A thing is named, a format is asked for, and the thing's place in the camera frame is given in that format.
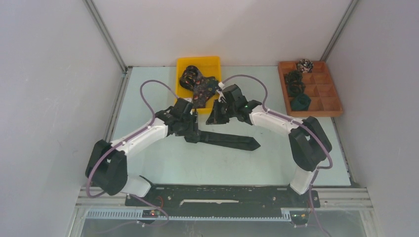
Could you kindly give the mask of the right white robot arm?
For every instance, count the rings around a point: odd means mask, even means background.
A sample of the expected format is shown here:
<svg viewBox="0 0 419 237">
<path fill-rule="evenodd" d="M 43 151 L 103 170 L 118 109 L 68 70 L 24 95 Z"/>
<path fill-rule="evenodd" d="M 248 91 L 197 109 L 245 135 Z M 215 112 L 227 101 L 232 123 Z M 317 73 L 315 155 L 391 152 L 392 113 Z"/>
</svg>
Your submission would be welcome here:
<svg viewBox="0 0 419 237">
<path fill-rule="evenodd" d="M 333 147 L 319 121 L 312 116 L 306 119 L 290 117 L 267 108 L 263 102 L 249 101 L 236 84 L 225 87 L 219 94 L 220 98 L 214 101 L 206 124 L 227 124 L 230 119 L 236 118 L 240 122 L 286 135 L 296 163 L 287 199 L 293 206 L 305 203 L 306 192 L 322 169 L 320 163 L 327 159 L 329 165 L 326 169 L 333 166 L 330 156 Z"/>
</svg>

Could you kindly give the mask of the dark green leaf tie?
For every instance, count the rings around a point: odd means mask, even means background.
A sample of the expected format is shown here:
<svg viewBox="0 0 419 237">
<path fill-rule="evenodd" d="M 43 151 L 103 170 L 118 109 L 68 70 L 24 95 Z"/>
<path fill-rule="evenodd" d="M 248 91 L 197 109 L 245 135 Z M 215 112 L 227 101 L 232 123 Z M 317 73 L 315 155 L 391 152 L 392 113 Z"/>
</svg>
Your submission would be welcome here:
<svg viewBox="0 0 419 237">
<path fill-rule="evenodd" d="M 260 148 L 261 146 L 253 137 L 215 133 L 208 131 L 201 131 L 201 140 L 199 143 L 205 143 L 209 145 L 221 146 L 243 151 L 254 151 Z"/>
</svg>

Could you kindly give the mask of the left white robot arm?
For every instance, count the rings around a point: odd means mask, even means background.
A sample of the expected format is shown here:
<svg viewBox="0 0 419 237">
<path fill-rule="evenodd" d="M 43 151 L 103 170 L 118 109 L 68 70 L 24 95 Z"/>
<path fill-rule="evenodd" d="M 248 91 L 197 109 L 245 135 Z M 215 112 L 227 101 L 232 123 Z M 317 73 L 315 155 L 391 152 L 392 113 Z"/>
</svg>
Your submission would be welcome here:
<svg viewBox="0 0 419 237">
<path fill-rule="evenodd" d="M 154 114 L 148 124 L 111 142 L 97 141 L 92 149 L 85 175 L 88 183 L 110 196 L 118 193 L 136 195 L 143 205 L 152 205 L 156 192 L 152 182 L 141 175 L 129 175 L 130 159 L 151 144 L 172 134 L 188 136 L 197 130 L 198 112 L 191 102 L 178 99 L 174 106 Z"/>
</svg>

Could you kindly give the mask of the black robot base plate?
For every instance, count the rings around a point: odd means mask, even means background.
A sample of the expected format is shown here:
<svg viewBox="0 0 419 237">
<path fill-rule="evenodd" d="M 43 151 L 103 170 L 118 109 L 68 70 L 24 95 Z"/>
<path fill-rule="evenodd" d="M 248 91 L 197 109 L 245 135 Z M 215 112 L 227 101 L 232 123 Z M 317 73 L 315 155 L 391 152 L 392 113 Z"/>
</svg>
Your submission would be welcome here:
<svg viewBox="0 0 419 237">
<path fill-rule="evenodd" d="M 319 208 L 317 191 L 297 194 L 290 186 L 155 185 L 125 205 L 161 208 L 170 218 L 280 218 L 286 209 Z"/>
</svg>

